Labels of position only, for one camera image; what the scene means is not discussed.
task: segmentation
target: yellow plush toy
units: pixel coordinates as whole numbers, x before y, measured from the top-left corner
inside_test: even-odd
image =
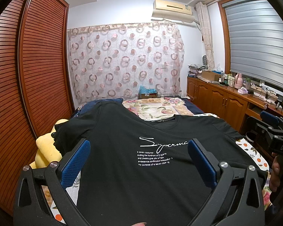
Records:
[[[65,121],[68,120],[61,119],[57,121],[56,124],[60,124]],[[38,139],[35,141],[38,146],[38,151],[37,154],[35,155],[35,161],[30,164],[30,166],[33,169],[47,167],[50,162],[60,161],[62,159],[60,152],[53,145],[54,139],[51,136],[51,134],[54,132],[55,132],[55,127],[53,126],[50,133],[38,137]]]

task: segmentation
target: black t-shirt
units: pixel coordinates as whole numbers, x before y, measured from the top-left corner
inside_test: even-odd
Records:
[[[91,225],[185,226],[211,192],[187,152],[192,138],[219,161],[255,165],[235,144],[241,135],[213,116],[151,122],[119,103],[100,102],[55,128],[62,155],[80,138],[90,141],[77,207]]]

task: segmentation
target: finger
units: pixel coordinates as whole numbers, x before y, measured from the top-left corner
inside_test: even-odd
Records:
[[[143,223],[134,224],[132,226],[145,226],[146,224],[147,224],[146,222],[143,222]]]
[[[276,192],[279,186],[280,186],[280,178],[278,177],[278,175],[275,174],[274,171],[272,171],[272,174],[269,180],[269,189],[272,192]]]
[[[278,163],[278,156],[275,157],[275,159],[272,163],[272,170],[275,172],[276,175],[279,175],[280,164]]]

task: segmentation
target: wooden window frame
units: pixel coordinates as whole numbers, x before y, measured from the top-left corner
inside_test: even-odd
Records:
[[[224,49],[225,49],[225,73],[229,74],[231,71],[231,45],[230,45],[230,33],[228,30],[228,20],[226,18],[226,13],[222,5],[233,0],[220,0],[218,2],[222,27],[223,27],[223,36],[224,36]]]

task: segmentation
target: gray zebra blind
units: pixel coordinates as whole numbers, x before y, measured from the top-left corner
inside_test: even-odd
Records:
[[[283,21],[267,0],[222,5],[228,21],[231,71],[283,88]]]

